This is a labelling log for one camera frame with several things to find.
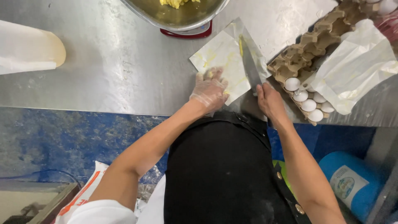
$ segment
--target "green object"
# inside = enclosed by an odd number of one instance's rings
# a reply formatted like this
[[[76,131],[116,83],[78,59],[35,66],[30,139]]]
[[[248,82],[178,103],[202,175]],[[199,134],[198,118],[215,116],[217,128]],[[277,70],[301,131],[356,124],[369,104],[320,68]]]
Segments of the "green object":
[[[281,166],[281,174],[282,174],[283,179],[285,180],[285,183],[286,183],[287,187],[290,189],[290,191],[292,192],[293,196],[296,197],[295,194],[293,193],[293,190],[292,190],[291,186],[290,186],[289,180],[287,179],[287,170],[286,170],[285,162],[280,161],[280,160],[273,160],[272,161],[272,164],[274,165],[274,167],[278,163]]]

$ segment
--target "apron button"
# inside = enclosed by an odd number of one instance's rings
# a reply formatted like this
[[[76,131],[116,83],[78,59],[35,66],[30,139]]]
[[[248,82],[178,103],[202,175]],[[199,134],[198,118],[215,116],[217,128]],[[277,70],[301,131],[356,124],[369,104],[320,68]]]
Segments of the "apron button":
[[[282,179],[282,174],[280,172],[276,173],[276,175],[278,176],[279,180]]]
[[[297,211],[298,211],[300,214],[302,214],[302,215],[305,214],[303,208],[302,208],[300,205],[297,204],[297,205],[296,205],[296,209],[297,209]]]

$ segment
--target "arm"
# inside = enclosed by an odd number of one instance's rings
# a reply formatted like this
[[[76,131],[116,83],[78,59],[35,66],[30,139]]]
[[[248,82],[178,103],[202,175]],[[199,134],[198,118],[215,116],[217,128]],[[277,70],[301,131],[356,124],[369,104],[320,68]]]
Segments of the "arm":
[[[229,95],[223,94],[228,83],[221,80],[221,75],[220,68],[209,70],[205,76],[197,74],[189,102],[120,154],[107,169],[89,202],[111,199],[134,211],[139,179],[190,124],[221,108],[228,99]]]
[[[321,168],[289,120],[279,92],[257,86],[258,104],[278,130],[287,176],[297,200],[314,224],[344,224],[336,197]]]

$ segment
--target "cardboard egg carton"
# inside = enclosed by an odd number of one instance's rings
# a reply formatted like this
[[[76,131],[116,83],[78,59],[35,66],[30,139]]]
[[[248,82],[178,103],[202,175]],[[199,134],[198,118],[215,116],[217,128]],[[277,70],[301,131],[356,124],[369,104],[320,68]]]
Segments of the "cardboard egg carton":
[[[307,32],[301,36],[300,43],[288,46],[280,55],[278,55],[269,65],[268,70],[272,73],[283,89],[293,100],[294,92],[285,89],[285,81],[288,78],[296,77],[303,83],[315,71],[311,67],[317,60],[326,54],[327,50],[336,47],[341,41],[340,36],[352,30],[354,25],[363,19],[369,18],[369,15],[361,9],[361,2],[345,0],[339,6],[334,8],[329,14],[320,19],[312,32]],[[308,93],[308,98],[313,98],[313,93]],[[293,100],[308,119],[309,112],[301,109],[302,103]]]

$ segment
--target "knife blade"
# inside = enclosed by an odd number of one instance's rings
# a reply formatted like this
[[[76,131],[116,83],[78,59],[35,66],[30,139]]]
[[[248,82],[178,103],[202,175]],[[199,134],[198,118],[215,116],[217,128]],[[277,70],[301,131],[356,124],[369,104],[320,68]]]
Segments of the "knife blade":
[[[240,47],[240,54],[242,55],[243,59],[243,66],[245,68],[246,76],[249,80],[250,87],[252,88],[253,95],[257,96],[257,85],[263,85],[261,81],[260,74],[258,73],[256,63],[252,57],[250,49],[243,37],[243,35],[239,36],[239,47]],[[275,129],[274,125],[272,124],[271,119],[267,117],[267,124],[270,128]]]

